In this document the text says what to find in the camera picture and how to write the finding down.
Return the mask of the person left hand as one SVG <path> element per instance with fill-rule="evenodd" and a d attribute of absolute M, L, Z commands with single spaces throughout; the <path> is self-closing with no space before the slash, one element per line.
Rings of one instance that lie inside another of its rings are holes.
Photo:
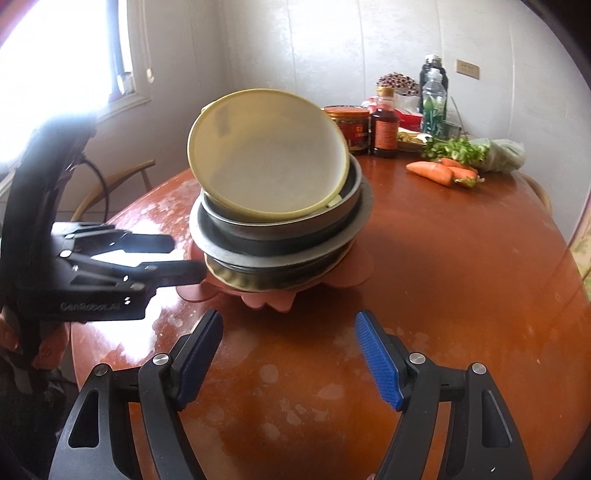
<path fill-rule="evenodd" d="M 32 361 L 32 366 L 42 370 L 53 370 L 60 366 L 70 341 L 70 325 L 59 323 L 57 327 L 40 343 L 39 351 Z M 1 348 L 16 352 L 19 347 L 17 333 L 1 316 Z"/>

